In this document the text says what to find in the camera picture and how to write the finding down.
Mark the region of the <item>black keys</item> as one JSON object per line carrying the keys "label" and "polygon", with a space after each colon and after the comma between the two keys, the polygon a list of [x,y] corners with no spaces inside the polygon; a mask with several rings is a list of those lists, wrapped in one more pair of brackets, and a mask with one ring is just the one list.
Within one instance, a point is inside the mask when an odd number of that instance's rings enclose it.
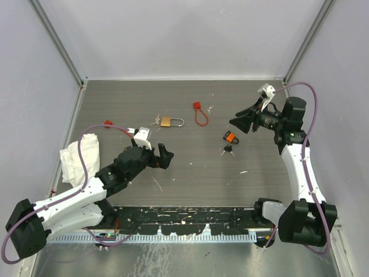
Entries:
{"label": "black keys", "polygon": [[226,145],[226,146],[223,148],[223,151],[222,151],[222,153],[221,153],[221,156],[223,156],[226,152],[230,153],[233,157],[235,157],[235,154],[233,153],[232,145],[231,145],[231,144],[228,144],[228,145]]}

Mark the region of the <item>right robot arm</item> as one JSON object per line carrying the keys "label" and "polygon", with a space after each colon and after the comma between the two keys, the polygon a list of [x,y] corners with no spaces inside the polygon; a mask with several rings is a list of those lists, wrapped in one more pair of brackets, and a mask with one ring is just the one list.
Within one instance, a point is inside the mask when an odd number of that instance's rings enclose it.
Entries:
{"label": "right robot arm", "polygon": [[263,99],[235,114],[230,124],[243,133],[260,127],[274,131],[274,143],[286,165],[292,202],[260,198],[254,204],[253,221],[259,227],[273,223],[282,242],[323,247],[337,219],[337,208],[322,195],[310,159],[310,143],[302,130],[306,101],[289,97],[283,110],[270,111]]}

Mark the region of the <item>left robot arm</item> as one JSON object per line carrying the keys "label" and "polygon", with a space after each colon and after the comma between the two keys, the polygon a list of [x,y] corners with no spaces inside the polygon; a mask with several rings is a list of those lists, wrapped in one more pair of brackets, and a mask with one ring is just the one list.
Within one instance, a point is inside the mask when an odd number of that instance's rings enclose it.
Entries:
{"label": "left robot arm", "polygon": [[125,189],[147,167],[169,167],[174,153],[167,151],[162,143],[158,147],[158,155],[144,147],[126,147],[112,164],[98,171],[86,184],[36,203],[29,199],[19,201],[5,225],[2,260],[12,263],[5,254],[8,241],[19,258],[25,259],[64,233],[97,225],[103,229],[112,227],[115,214],[106,199]]}

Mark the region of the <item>brass padlock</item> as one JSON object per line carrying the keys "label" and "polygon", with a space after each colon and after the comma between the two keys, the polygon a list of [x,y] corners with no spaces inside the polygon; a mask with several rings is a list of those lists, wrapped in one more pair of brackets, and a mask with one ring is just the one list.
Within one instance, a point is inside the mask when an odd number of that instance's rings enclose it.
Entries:
{"label": "brass padlock", "polygon": [[155,121],[151,123],[151,125],[160,125],[161,127],[182,127],[185,124],[185,121],[181,118],[173,118],[169,116],[163,116],[158,114],[155,118]]}

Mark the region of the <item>black orange key bunch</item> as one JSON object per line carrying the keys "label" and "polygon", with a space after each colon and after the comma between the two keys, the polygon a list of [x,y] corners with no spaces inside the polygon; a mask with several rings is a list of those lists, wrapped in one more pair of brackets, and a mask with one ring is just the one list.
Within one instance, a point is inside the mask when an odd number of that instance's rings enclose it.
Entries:
{"label": "black orange key bunch", "polygon": [[223,140],[225,140],[226,142],[230,143],[230,144],[239,144],[239,139],[236,137],[236,135],[234,133],[232,133],[230,130],[228,130],[224,135],[223,135]]}

